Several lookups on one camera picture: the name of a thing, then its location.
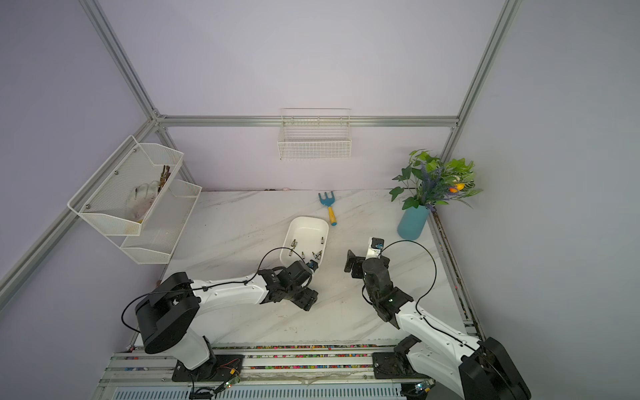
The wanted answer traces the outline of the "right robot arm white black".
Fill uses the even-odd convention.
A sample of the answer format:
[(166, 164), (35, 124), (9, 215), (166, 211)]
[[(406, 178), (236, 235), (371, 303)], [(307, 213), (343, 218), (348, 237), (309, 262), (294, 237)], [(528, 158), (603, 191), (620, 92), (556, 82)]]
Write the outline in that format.
[(408, 398), (424, 399), (441, 383), (462, 399), (530, 399), (532, 394), (506, 348), (496, 339), (466, 335), (424, 311), (396, 287), (388, 258), (349, 252), (345, 270), (363, 280), (377, 315), (406, 334), (391, 353), (373, 355), (377, 379), (418, 381)]

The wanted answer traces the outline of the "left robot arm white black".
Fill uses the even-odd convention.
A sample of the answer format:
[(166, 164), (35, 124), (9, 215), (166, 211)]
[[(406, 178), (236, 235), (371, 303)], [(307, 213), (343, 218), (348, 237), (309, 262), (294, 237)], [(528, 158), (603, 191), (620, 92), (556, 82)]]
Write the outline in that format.
[(317, 269), (315, 262), (296, 261), (219, 281), (193, 280), (185, 272), (175, 273), (142, 296), (135, 307), (144, 351), (173, 357), (190, 372), (213, 371), (218, 361), (210, 341), (191, 328), (193, 320), (224, 308), (281, 301), (308, 312), (318, 300), (318, 293), (309, 287)]

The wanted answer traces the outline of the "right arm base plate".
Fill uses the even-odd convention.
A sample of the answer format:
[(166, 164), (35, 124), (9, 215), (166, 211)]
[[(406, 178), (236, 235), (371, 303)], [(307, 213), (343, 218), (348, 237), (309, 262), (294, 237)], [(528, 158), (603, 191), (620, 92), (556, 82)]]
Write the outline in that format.
[(411, 366), (404, 353), (374, 353), (373, 375), (376, 379), (417, 379), (425, 378)]

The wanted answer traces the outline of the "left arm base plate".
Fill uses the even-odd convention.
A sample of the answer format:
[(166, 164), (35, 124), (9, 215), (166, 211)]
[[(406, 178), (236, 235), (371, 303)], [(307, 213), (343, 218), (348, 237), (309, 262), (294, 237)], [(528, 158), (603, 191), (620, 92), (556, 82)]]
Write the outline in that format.
[(240, 354), (215, 355), (213, 361), (206, 361), (195, 370), (187, 369), (178, 361), (173, 370), (172, 381), (177, 383), (227, 382), (240, 375), (244, 359), (245, 356)]

